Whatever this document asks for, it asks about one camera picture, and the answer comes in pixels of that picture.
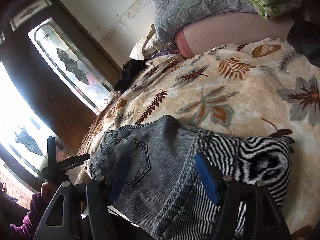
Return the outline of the person left hand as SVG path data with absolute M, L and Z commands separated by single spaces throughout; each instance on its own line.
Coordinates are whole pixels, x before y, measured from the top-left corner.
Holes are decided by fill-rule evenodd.
M 48 204 L 56 193 L 58 187 L 51 181 L 44 182 L 41 186 L 40 195 L 42 199 Z

